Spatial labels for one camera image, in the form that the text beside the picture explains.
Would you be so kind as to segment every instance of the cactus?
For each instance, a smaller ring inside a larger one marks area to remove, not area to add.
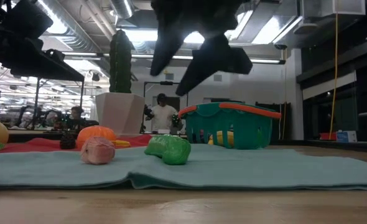
[[[132,43],[126,33],[117,30],[110,42],[110,87],[111,93],[131,93]]]

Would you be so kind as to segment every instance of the yellow object in basket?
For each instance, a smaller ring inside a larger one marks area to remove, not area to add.
[[[131,144],[127,141],[115,140],[111,141],[115,147],[131,147]]]
[[[224,146],[223,145],[222,131],[218,131],[216,133],[216,139],[217,139],[217,143],[218,143],[219,146]],[[208,141],[208,144],[214,144],[213,136],[210,136],[210,140]],[[233,132],[232,131],[228,131],[228,144],[231,147],[234,147],[235,146],[235,140],[233,138]]]

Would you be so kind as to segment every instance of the white planter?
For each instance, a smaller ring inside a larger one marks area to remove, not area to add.
[[[132,93],[102,93],[95,101],[101,126],[112,129],[117,135],[139,134],[145,98]]]

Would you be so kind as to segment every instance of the wooden table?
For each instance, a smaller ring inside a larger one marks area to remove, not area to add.
[[[367,161],[367,152],[284,148]],[[0,223],[367,223],[367,191],[0,191]]]

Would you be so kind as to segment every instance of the teal basket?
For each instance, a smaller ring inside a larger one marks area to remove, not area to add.
[[[179,117],[186,120],[190,143],[207,143],[212,136],[215,145],[221,144],[221,131],[226,148],[260,149],[271,142],[272,120],[280,119],[281,114],[241,103],[205,103],[179,111]],[[233,147],[229,131],[233,132]]]

